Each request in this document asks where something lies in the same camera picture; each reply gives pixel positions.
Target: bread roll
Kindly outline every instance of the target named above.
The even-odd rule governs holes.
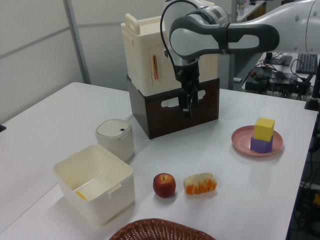
[[[186,194],[200,194],[213,191],[217,187],[215,177],[207,172],[188,176],[183,180],[183,187]]]

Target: stacked boxes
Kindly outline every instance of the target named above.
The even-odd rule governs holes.
[[[274,127],[275,120],[259,117],[254,125],[250,149],[260,154],[270,152],[274,140]]]

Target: wicker basket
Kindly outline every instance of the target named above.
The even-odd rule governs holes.
[[[212,236],[176,222],[141,219],[119,229],[110,240],[215,240]]]

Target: white bin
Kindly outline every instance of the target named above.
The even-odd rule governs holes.
[[[134,170],[100,145],[53,167],[63,194],[92,225],[101,226],[135,200]]]
[[[164,55],[160,19],[158,16],[137,20],[126,14],[121,24],[128,76],[145,97],[181,88],[170,59]],[[164,23],[162,27],[168,42]],[[218,54],[203,55],[198,63],[200,82],[218,78]]]
[[[124,162],[134,154],[134,137],[128,121],[109,119],[97,127],[95,137],[99,145]]]

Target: apple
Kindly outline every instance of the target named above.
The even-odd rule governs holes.
[[[161,198],[169,198],[175,194],[176,181],[169,173],[160,173],[153,179],[153,190]]]

